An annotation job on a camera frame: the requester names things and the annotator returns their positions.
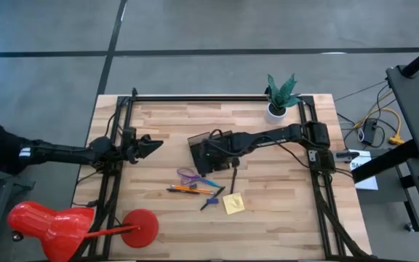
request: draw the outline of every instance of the wooden tabletop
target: wooden tabletop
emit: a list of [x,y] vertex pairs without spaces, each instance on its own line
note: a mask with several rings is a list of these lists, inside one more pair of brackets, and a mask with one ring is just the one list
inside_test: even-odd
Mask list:
[[[98,98],[88,142],[104,134],[116,98],[117,95]],[[332,96],[314,95],[314,100],[319,121],[327,124],[331,150],[343,150]],[[137,128],[137,134],[150,134],[153,139],[164,140],[164,145],[146,159],[139,159],[138,164],[124,165],[116,217],[122,220],[137,208],[152,210],[159,221],[159,234],[153,244],[140,249],[128,247],[120,236],[114,236],[110,259],[324,258],[310,173],[278,146],[259,148],[241,158],[234,192],[242,193],[246,208],[243,212],[227,215],[222,203],[200,211],[207,195],[166,191],[170,184],[180,184],[177,168],[194,169],[187,138],[216,128],[253,133],[300,122],[298,107],[292,107],[281,124],[266,124],[265,109],[266,102],[134,103],[131,125]],[[284,145],[307,162],[303,147]],[[346,164],[338,166],[348,169]],[[92,167],[82,167],[80,178],[93,171]],[[208,176],[227,187],[220,201],[229,194],[231,176],[232,170]],[[354,182],[340,173],[332,176],[340,222],[360,248],[370,253]],[[76,188],[74,202],[97,199],[100,182],[101,175],[82,181]],[[199,187],[211,188],[203,184]],[[330,225],[328,231],[336,253]]]

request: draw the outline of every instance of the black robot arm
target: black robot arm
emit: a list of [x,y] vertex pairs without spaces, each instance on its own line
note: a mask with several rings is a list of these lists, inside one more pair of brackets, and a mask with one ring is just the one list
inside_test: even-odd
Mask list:
[[335,168],[330,147],[327,126],[320,122],[307,122],[305,125],[291,124],[275,130],[249,134],[247,132],[222,133],[215,130],[188,139],[193,161],[199,174],[226,170],[230,164],[237,165],[238,157],[254,151],[256,148],[281,143],[299,143],[318,154],[318,170]]
[[136,129],[123,130],[123,143],[115,146],[106,136],[96,138],[86,148],[51,144],[42,140],[32,140],[24,144],[19,159],[24,164],[63,162],[89,164],[101,170],[105,164],[127,160],[137,163],[137,158],[145,158],[163,144],[162,140],[151,140],[150,135],[136,139]]

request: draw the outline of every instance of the white paper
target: white paper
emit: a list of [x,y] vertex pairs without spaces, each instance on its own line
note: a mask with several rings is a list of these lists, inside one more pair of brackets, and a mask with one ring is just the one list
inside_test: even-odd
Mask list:
[[[371,160],[371,155],[369,151],[360,151],[360,150],[353,150],[350,149],[349,151],[357,152],[360,155],[354,158],[350,162],[350,170],[354,170],[355,168],[361,166],[362,164]],[[376,177],[372,176],[371,178],[365,179],[361,182],[355,184],[356,189],[367,189],[367,190],[378,190],[378,183],[376,182]]]

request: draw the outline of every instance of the red lamp shade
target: red lamp shade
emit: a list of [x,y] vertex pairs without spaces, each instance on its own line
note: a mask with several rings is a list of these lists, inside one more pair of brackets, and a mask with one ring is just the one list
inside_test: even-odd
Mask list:
[[87,207],[55,211],[28,201],[11,210],[8,223],[24,235],[39,238],[51,261],[68,261],[88,233],[94,214]]

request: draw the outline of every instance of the yellow sticky note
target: yellow sticky note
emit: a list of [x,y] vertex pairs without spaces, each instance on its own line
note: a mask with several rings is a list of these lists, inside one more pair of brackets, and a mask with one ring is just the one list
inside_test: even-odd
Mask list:
[[224,206],[228,215],[245,210],[242,194],[235,193],[223,197]]

